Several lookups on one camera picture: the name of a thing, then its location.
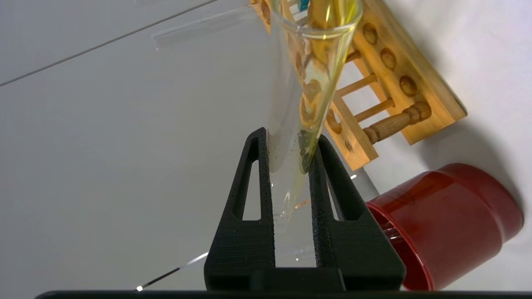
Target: black clamp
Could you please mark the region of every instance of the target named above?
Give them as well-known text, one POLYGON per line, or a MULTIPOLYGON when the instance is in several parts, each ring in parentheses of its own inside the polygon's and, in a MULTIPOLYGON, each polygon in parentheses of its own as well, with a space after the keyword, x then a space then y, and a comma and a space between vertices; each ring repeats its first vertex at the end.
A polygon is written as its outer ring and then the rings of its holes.
POLYGON ((205 261, 207 290, 322 293, 399 289, 405 267, 324 136, 318 142, 309 180, 317 268, 276 268, 266 130, 249 135, 205 261), (261 219, 242 220, 256 160, 261 219), (340 220, 334 219, 328 186, 340 220))

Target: wooden test tube rack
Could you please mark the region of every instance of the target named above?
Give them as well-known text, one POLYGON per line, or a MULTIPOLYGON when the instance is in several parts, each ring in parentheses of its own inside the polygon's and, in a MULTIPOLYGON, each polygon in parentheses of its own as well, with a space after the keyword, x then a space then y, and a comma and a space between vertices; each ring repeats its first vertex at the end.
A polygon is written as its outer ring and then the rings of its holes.
MULTIPOLYGON (((270 0, 250 2, 270 32, 270 0)), ((296 0, 281 3, 297 5, 296 0)), ((336 91, 325 121, 352 170, 378 158, 376 142, 401 132, 412 145, 467 115, 386 4, 382 0, 362 3, 364 12, 346 63, 354 63, 364 78, 336 91), (365 86, 371 87, 380 103, 353 115, 343 97, 365 86), (361 121, 383 111, 390 116, 367 128, 360 126, 361 121)))

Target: rack hole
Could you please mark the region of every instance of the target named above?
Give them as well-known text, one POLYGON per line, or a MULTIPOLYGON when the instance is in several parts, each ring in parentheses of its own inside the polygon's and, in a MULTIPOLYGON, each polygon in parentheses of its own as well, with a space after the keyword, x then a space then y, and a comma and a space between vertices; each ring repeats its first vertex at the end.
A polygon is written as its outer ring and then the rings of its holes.
POLYGON ((331 131, 333 131, 334 133, 342 133, 342 123, 340 122, 340 120, 332 109, 329 109, 329 112, 327 113, 327 124, 331 128, 331 131))

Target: yellow liquid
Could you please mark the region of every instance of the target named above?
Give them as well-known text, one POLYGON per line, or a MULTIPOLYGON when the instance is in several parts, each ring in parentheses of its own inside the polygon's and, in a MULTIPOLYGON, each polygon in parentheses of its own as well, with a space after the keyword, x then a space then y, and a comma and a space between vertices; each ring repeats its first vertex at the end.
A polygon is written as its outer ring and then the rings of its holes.
POLYGON ((271 38, 277 42, 274 55, 279 56, 275 57, 278 64, 274 74, 278 76, 273 81, 268 157, 277 231, 283 231, 288 223, 309 171, 358 23, 356 18, 360 18, 359 4, 355 0, 311 1, 306 26, 330 29, 325 31, 294 32, 276 19, 286 16, 286 11, 271 16, 271 38))

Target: red container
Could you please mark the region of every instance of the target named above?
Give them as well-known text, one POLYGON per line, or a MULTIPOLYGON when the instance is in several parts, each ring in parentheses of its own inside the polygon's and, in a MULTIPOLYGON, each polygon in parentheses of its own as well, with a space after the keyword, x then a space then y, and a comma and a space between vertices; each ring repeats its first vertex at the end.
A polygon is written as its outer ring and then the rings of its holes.
POLYGON ((523 225, 510 193, 465 164, 424 172, 368 203, 406 266, 404 286, 442 289, 494 257, 523 225))

